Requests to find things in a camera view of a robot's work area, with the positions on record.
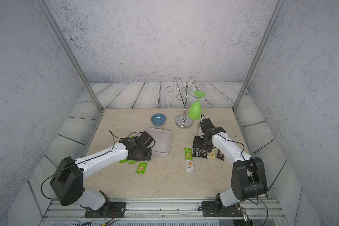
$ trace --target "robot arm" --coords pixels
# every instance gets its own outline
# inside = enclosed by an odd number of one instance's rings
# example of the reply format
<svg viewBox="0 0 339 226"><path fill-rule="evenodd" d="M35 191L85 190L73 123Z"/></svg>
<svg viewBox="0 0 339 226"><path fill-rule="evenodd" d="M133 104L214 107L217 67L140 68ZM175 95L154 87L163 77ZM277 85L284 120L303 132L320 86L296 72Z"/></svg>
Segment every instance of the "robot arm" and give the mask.
<svg viewBox="0 0 339 226"><path fill-rule="evenodd" d="M226 131L222 127L214 127L210 119L202 120L199 125L202 136L195 136L193 147L207 152L217 147L233 163L231 188L216 196L215 202L220 212L240 201L265 194L267 183L263 161L242 152Z"/></svg>
<svg viewBox="0 0 339 226"><path fill-rule="evenodd" d="M83 181L95 172L120 160L149 161L152 150L148 147L154 141L148 133L142 134L135 140L126 137L112 147L93 155L73 160L64 158L53 178L50 186L58 197L60 204L68 206L73 203L99 210L109 199L102 192L83 187Z"/></svg>
<svg viewBox="0 0 339 226"><path fill-rule="evenodd" d="M93 173L111 165L117 161L126 159L128 150L122 143L116 143L113 147L104 149L90 156L77 158L75 164L82 170L83 180L87 179Z"/></svg>

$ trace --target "metal stand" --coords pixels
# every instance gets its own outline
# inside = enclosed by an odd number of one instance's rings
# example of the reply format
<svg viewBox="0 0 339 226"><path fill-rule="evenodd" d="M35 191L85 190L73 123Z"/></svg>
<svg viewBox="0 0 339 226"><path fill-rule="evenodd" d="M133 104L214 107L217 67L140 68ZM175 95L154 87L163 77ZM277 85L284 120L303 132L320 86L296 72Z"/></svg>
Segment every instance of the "metal stand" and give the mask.
<svg viewBox="0 0 339 226"><path fill-rule="evenodd" d="M183 88L179 88L178 86L178 82L181 81L182 83L182 86ZM176 116L175 118L175 123L178 127L180 128L188 128L190 127L192 124L193 124L193 119L190 119L187 115L187 93L189 93L190 91L193 91L193 90L199 90L199 89L202 89L202 88L205 88L206 87L206 84L199 84L199 87L200 88L196 88L196 89L191 89L191 86L194 84L194 82L196 81L196 77L194 76L191 76L188 81L192 82L192 84L190 86L188 86L188 82L186 82L186 85L183 84L182 80L180 78L174 78L173 79L173 82L177 84L178 87L174 87L174 86L169 86L167 87L167 92L169 93L172 93L173 92L173 89L172 88L175 88L175 89L178 89L180 90L180 93L176 95L176 98L177 100L179 101L184 101L184 105L185 107L183 108L183 114L179 114ZM200 97L195 97L194 95L192 95L191 93L189 93L192 97L194 98L200 98Z"/></svg>

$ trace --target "white wooden panel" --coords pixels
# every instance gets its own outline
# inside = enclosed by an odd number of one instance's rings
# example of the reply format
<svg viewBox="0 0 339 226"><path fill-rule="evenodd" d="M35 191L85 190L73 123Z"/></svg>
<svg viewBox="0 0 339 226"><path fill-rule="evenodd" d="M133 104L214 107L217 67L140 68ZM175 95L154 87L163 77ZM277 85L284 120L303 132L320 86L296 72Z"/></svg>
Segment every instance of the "white wooden panel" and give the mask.
<svg viewBox="0 0 339 226"><path fill-rule="evenodd" d="M237 96L241 88L241 84L238 82L210 82L221 93L228 97L232 102L236 101Z"/></svg>
<svg viewBox="0 0 339 226"><path fill-rule="evenodd" d="M93 101L79 102L74 104L68 117L81 119L97 119L99 110Z"/></svg>
<svg viewBox="0 0 339 226"><path fill-rule="evenodd" d="M302 186L288 162L269 189L272 199L278 199L289 225L294 225Z"/></svg>
<svg viewBox="0 0 339 226"><path fill-rule="evenodd" d="M113 83L97 95L100 104L107 107L122 90L128 85L127 82Z"/></svg>
<svg viewBox="0 0 339 226"><path fill-rule="evenodd" d="M159 82L146 82L133 107L158 107L160 86Z"/></svg>
<svg viewBox="0 0 339 226"><path fill-rule="evenodd" d="M83 150L84 145L57 135L45 155L58 166L60 161L68 156L73 159L81 157Z"/></svg>
<svg viewBox="0 0 339 226"><path fill-rule="evenodd" d="M243 129L253 152L257 151L274 139L274 135L271 133L266 122L250 125Z"/></svg>
<svg viewBox="0 0 339 226"><path fill-rule="evenodd" d="M243 127L265 121L265 118L257 107L239 107L237 109L237 115Z"/></svg>
<svg viewBox="0 0 339 226"><path fill-rule="evenodd" d="M176 98L176 95L180 92L178 89L173 88L172 93L167 92L168 86L177 87L176 83L174 82L161 82L161 91L159 94L159 107L163 108L183 108L183 102L179 101Z"/></svg>
<svg viewBox="0 0 339 226"><path fill-rule="evenodd" d="M249 94L250 95L250 92L246 89L245 94Z"/></svg>
<svg viewBox="0 0 339 226"><path fill-rule="evenodd" d="M58 134L85 144L92 132L96 120L66 118Z"/></svg>
<svg viewBox="0 0 339 226"><path fill-rule="evenodd" d="M264 163L267 187L269 188L283 167L286 161L285 156L276 140L256 151L254 155L260 157Z"/></svg>
<svg viewBox="0 0 339 226"><path fill-rule="evenodd" d="M321 220L316 212L313 204L306 194L305 190L302 189L300 196L298 213L296 214L295 226L321 226Z"/></svg>
<svg viewBox="0 0 339 226"><path fill-rule="evenodd" d="M6 214L5 216L2 218L2 220L0 221L0 226L8 226L8 222L6 220Z"/></svg>
<svg viewBox="0 0 339 226"><path fill-rule="evenodd" d="M211 107L233 107L234 103L222 94L217 88L215 88L209 82L195 82L196 87L199 88L201 83L206 84L206 87L200 89L200 91L206 93L205 99Z"/></svg>
<svg viewBox="0 0 339 226"><path fill-rule="evenodd" d="M239 95L242 84L239 82L211 82L221 93L235 103ZM245 92L241 99L240 107L256 107L256 104L250 94Z"/></svg>
<svg viewBox="0 0 339 226"><path fill-rule="evenodd" d="M40 210L28 182L10 206L7 219L8 225L37 226L40 223Z"/></svg>
<svg viewBox="0 0 339 226"><path fill-rule="evenodd" d="M239 107L256 107L256 103L249 94L244 94Z"/></svg>
<svg viewBox="0 0 339 226"><path fill-rule="evenodd" d="M41 191L41 183L47 179L50 175L55 173L57 167L51 163L45 156L39 162L39 165L34 170L34 173L29 178L29 183L36 198L36 202L39 205L41 214L44 215L47 210L50 200L45 198ZM43 184L43 193L49 198L56 198L53 189L50 187L50 179Z"/></svg>
<svg viewBox="0 0 339 226"><path fill-rule="evenodd" d="M144 82L130 82L108 105L108 108L131 108L136 102Z"/></svg>
<svg viewBox="0 0 339 226"><path fill-rule="evenodd" d="M196 85L193 84L193 85L191 86L191 88L192 88L192 89L196 89L196 88L199 88L199 87L196 87ZM193 103L197 101L197 98L192 97L191 94L188 93L188 95L187 95L187 109L189 109L189 108L193 105ZM207 100L206 100L205 98L200 98L199 103L201 104L201 107L211 107L211 106L208 104L208 102L207 102Z"/></svg>
<svg viewBox="0 0 339 226"><path fill-rule="evenodd" d="M103 91L106 87L108 87L111 83L105 82L105 83L95 83L93 84L92 90L97 95L101 91ZM84 102L84 101L92 101L92 98L90 97L88 91L84 88L80 96L78 97L77 102Z"/></svg>

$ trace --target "concrete wall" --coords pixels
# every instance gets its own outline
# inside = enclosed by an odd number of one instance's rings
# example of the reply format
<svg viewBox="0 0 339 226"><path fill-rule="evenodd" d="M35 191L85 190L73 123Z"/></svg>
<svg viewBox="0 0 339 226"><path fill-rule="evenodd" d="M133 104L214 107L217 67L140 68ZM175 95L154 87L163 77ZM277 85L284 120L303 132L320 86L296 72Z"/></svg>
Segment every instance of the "concrete wall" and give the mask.
<svg viewBox="0 0 339 226"><path fill-rule="evenodd" d="M82 90L35 2L0 0L0 220Z"/></svg>
<svg viewBox="0 0 339 226"><path fill-rule="evenodd" d="M90 82L242 81L276 0L47 0Z"/></svg>
<svg viewBox="0 0 339 226"><path fill-rule="evenodd" d="M249 91L325 225L339 225L339 0L288 0Z"/></svg>

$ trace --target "wire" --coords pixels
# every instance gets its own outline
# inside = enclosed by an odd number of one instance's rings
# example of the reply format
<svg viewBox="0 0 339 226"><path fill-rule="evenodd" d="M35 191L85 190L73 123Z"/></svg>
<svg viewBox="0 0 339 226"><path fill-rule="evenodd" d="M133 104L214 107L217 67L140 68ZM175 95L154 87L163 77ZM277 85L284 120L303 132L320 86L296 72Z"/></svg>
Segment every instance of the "wire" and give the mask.
<svg viewBox="0 0 339 226"><path fill-rule="evenodd" d="M84 224L82 224L80 226L85 226L85 225L92 225L92 222L86 222L86 223L84 223Z"/></svg>
<svg viewBox="0 0 339 226"><path fill-rule="evenodd" d="M256 187L255 187L255 181L254 181L254 178L252 177L251 169L249 170L249 172L250 172L250 176L251 176L251 179L252 179L252 183L253 183L254 188L255 188L256 198L257 198L257 205L258 205L258 204L259 204L259 196L258 196L258 194L257 194L257 190L256 190Z"/></svg>
<svg viewBox="0 0 339 226"><path fill-rule="evenodd" d="M114 137L116 137L116 138L118 138L118 139L123 139L123 138L120 138L120 137L117 137L116 135L114 135L110 130L108 130L108 131L109 131L109 133L112 134L112 136L114 136Z"/></svg>
<svg viewBox="0 0 339 226"><path fill-rule="evenodd" d="M112 146L112 147L114 147L114 144L115 144L114 137L116 137L116 136L115 136L110 130L109 130L109 132L112 134L112 137L113 137L113 146ZM101 154L100 156L103 156L103 155L107 154L107 153L110 152L110 151L111 151L111 150L107 151L107 152L104 153L104 154ZM98 158L98 157L100 157L100 156L95 156L95 157L90 158L90 159L88 159L88 160L86 160L86 161L92 160L92 159L94 159L94 158ZM84 161L82 161L82 162L80 162L80 163L77 163L77 164L75 164L75 165L69 166L69 167L67 167L67 168L64 168L64 169L62 169L62 170L56 172L55 174L58 174L58 173L60 173L60 172L63 171L63 170L69 169L69 168L71 168L71 167L73 167L73 166L76 166L76 165L78 165L78 164L81 164L81 163L83 163L83 162L84 162ZM53 175L51 175L50 177L48 177L47 179L45 179L45 181L47 181L49 178L51 178L51 177L54 176L55 174L53 174ZM49 198L49 197L47 197L46 195L44 195L44 193L43 193L43 185L44 185L45 181L43 181L43 182L41 183L41 186L40 186L41 194L42 194L45 198L47 198L47 199L50 199L50 200L58 200L58 199L52 199L52 198Z"/></svg>
<svg viewBox="0 0 339 226"><path fill-rule="evenodd" d="M240 143L240 142L237 142L237 141L233 141L233 140L228 140L228 139L226 139L226 138L224 138L225 140L227 140L227 141L230 141L230 142L234 142L234 143L238 143L238 144L241 144L242 145L242 151L241 151L241 156L242 156L242 152L245 150L245 146L242 144L242 143Z"/></svg>
<svg viewBox="0 0 339 226"><path fill-rule="evenodd" d="M69 169L69 168L71 168L71 167L73 167L73 166L76 166L76 165L78 165L78 164L81 164L81 163L83 163L83 162L84 162L84 161L82 161L82 162L80 162L80 163L77 163L77 164L75 164L75 165L69 166L69 167L67 167L67 168L64 168L64 169L62 169L62 170L56 172L55 174L58 174L58 173L60 173L60 172L63 171L63 170ZM51 177L54 176L55 174L53 174L53 175L51 175L50 177L48 177L47 179L45 179L45 181L47 181L49 178L51 178ZM43 181L43 182L41 183L41 186L40 186L41 194L42 194L45 198L47 198L47 199L50 199L50 200L58 200L58 199L52 199L52 198L49 198L49 197L47 197L46 195L44 195L44 193L43 193L43 185L44 185L45 181Z"/></svg>
<svg viewBox="0 0 339 226"><path fill-rule="evenodd" d="M154 141L154 144L152 145L152 147L149 147L149 148L153 148L153 147L154 147L154 145L156 144L156 140L155 140L155 139L153 139L153 141Z"/></svg>
<svg viewBox="0 0 339 226"><path fill-rule="evenodd" d="M112 225L112 224L116 223L117 221L119 221L119 218L116 221L113 221L110 225Z"/></svg>
<svg viewBox="0 0 339 226"><path fill-rule="evenodd" d="M241 144L241 145L243 146L242 151L241 151L241 156L242 156L242 158L243 158L244 161L245 161L245 158L244 158L244 156L242 155L242 152L245 150L245 146L244 146L242 143L240 143L240 142L233 141L233 140L228 140L228 139L226 139L226 138L224 138L224 139L227 140L227 141L230 141L230 142L234 142L234 143ZM249 170L249 172L250 172L250 176L251 176L251 179L252 179L252 183L253 183L254 188L255 188L257 203L255 203L254 201L249 200L249 199L247 199L247 200L250 201L250 202L252 202L252 203L255 204L255 205L258 205L258 204L259 204L259 200L260 200L260 201L262 201L262 200L259 199L259 196L258 196L258 194L257 194L257 190L256 190L256 187L255 187L255 181L254 181L254 178L253 178L252 173L251 173L252 168L251 168L251 169L248 169L248 170ZM262 202L263 202L263 204L264 204L265 207L266 207L266 213L267 213L266 220L265 220L265 222L266 222L266 221L267 221L267 218L268 218L268 216L269 216L269 211L267 210L267 206L266 206L266 204L264 203L264 201L262 201Z"/></svg>
<svg viewBox="0 0 339 226"><path fill-rule="evenodd" d="M269 211L267 210L267 206L266 206L265 202L262 201L262 203L265 205L265 208L266 208L266 219L265 219L265 221L264 221L264 222L262 223L262 225L261 225L261 226L264 226L264 224L265 224L266 221L267 221L267 218L269 217Z"/></svg>
<svg viewBox="0 0 339 226"><path fill-rule="evenodd" d="M137 137L138 137L138 135L139 135L140 133L143 133L143 132L133 132L133 133L138 133L138 134L137 134ZM129 135L126 136L126 137L129 137L129 136L132 135L133 133L129 134Z"/></svg>

